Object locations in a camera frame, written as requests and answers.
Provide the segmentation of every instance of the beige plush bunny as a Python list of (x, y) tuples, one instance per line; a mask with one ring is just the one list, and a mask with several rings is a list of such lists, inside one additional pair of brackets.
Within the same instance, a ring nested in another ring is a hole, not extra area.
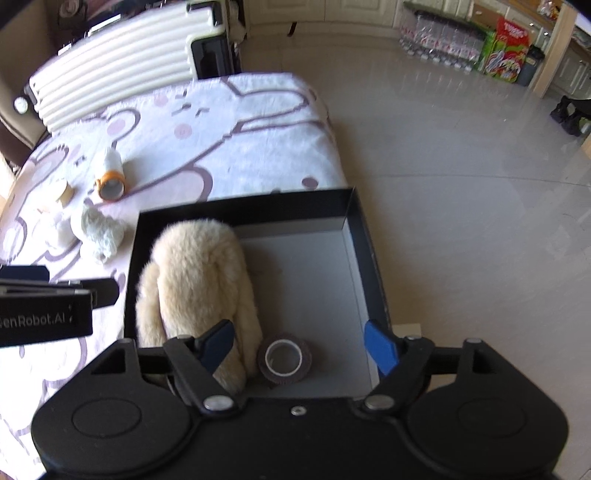
[(232, 229), (214, 220), (169, 226), (154, 243), (135, 305), (138, 342), (161, 346), (181, 334), (199, 337), (231, 320), (236, 342), (214, 377), (231, 394), (256, 374), (262, 341), (244, 253)]

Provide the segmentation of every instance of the tape roll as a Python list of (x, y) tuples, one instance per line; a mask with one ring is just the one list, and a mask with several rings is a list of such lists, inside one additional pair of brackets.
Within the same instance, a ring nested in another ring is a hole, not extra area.
[(123, 162), (119, 152), (111, 147), (105, 148), (97, 152), (92, 164), (99, 197), (107, 202), (119, 200), (126, 189)]
[(299, 382), (312, 366), (312, 354), (306, 343), (289, 333), (263, 340), (256, 359), (264, 377), (276, 385)]
[(63, 210), (70, 203), (74, 196), (74, 189), (68, 184), (66, 179), (54, 181), (43, 187), (37, 197), (40, 212), (53, 213)]

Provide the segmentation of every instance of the cartoon print bedsheet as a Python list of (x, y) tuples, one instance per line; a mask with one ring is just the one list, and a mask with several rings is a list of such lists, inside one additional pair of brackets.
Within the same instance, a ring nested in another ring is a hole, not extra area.
[[(123, 158), (130, 189), (104, 204), (91, 160), (109, 145)], [(79, 244), (59, 251), (35, 234), (38, 196), (62, 178), (75, 188), (66, 212), (84, 202), (129, 225), (117, 256), (105, 265), (81, 259)], [(52, 280), (110, 276), (121, 294), (115, 306), (94, 312), (88, 338), (0, 349), (0, 472), (15, 480), (44, 472), (30, 435), (34, 412), (122, 336), (140, 210), (344, 185), (327, 111), (290, 74), (242, 74), (156, 90), (70, 124), (41, 144), (0, 218), (0, 262), (46, 265)]]

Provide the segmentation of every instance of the glossy floor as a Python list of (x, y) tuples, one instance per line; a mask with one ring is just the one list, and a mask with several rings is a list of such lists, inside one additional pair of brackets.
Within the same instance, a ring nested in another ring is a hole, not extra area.
[(555, 100), (363, 37), (255, 38), (251, 71), (327, 103), (359, 187), (394, 323), (439, 345), (479, 336), (566, 411), (558, 472), (591, 468), (591, 161)]

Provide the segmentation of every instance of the open box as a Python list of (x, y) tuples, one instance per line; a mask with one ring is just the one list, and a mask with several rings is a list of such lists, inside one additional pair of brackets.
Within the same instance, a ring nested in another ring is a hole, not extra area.
[(171, 223), (209, 218), (234, 228), (244, 249), (263, 335), (304, 340), (312, 368), (300, 382), (257, 397), (361, 397), (379, 381), (366, 353), (368, 319), (390, 328), (382, 283), (359, 198), (353, 189), (272, 193), (192, 203), (139, 215), (129, 266), (125, 336), (136, 338), (136, 285), (152, 244)]

